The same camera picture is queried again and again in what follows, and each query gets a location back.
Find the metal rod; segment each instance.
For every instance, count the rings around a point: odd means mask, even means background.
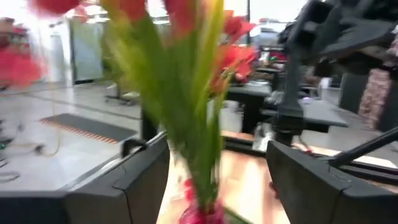
[[[357,159],[365,154],[373,152],[376,149],[379,149],[380,147],[383,147],[386,144],[390,144],[391,142],[396,140],[398,140],[398,127],[393,128],[387,131],[386,133],[382,134],[381,136],[373,140],[370,140],[360,146],[357,146],[352,150],[337,154],[335,157],[328,160],[329,165],[338,167],[349,164],[354,159]]]

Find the patterned fabric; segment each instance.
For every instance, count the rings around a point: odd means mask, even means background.
[[[391,80],[388,72],[380,69],[370,71],[358,111],[369,129],[377,128],[390,87]]]

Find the floor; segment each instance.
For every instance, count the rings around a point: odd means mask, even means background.
[[[104,95],[111,94],[102,84],[79,85],[67,88],[62,84],[37,84],[27,90],[8,90],[2,93],[0,119],[4,119],[4,132],[16,140],[0,151],[0,190],[57,190],[69,189],[79,176],[100,164],[118,157],[119,145],[106,144],[68,131],[60,131],[39,122],[39,119],[60,113],[73,113],[105,123],[140,131],[140,106],[122,106],[105,102]],[[237,103],[228,102],[223,109],[221,125],[228,131],[239,131],[241,114]],[[365,130],[360,120],[344,111],[338,111],[352,128],[333,127],[329,134],[305,131],[304,141],[312,146],[345,151],[374,138],[379,133]],[[18,131],[22,124],[23,131]],[[36,155],[32,150],[45,144],[45,153]],[[398,166],[398,151],[388,145],[371,156],[392,161]]]

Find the wooden table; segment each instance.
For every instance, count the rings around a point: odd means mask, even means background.
[[[338,153],[331,149],[311,148],[316,153],[329,156]],[[382,166],[393,166],[388,163],[389,161],[373,157],[362,157],[359,160]],[[188,203],[183,198],[172,200],[174,193],[178,192],[175,179],[178,172],[181,172],[181,168],[173,164],[173,159],[171,159],[169,181],[157,224],[177,224],[181,214],[188,207]],[[282,205],[274,198],[274,193],[268,186],[270,181],[271,177],[265,159],[223,151],[220,198],[224,205],[253,224],[289,224]],[[373,184],[398,193],[397,187],[374,182]]]

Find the black machine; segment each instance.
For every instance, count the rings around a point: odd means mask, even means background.
[[[78,190],[0,192],[0,223],[156,223],[170,151],[164,133],[146,145]]]
[[[315,75],[330,76],[339,65],[365,74],[383,67],[380,50],[391,43],[398,21],[398,1],[316,1],[303,7],[284,35],[287,79],[284,99],[272,124],[275,141],[267,148],[267,164],[291,224],[397,223],[398,195],[364,180],[388,176],[397,185],[398,171],[353,162],[392,141],[398,128],[334,157],[306,155],[290,148],[293,136],[305,129],[297,102],[299,66],[314,65]]]

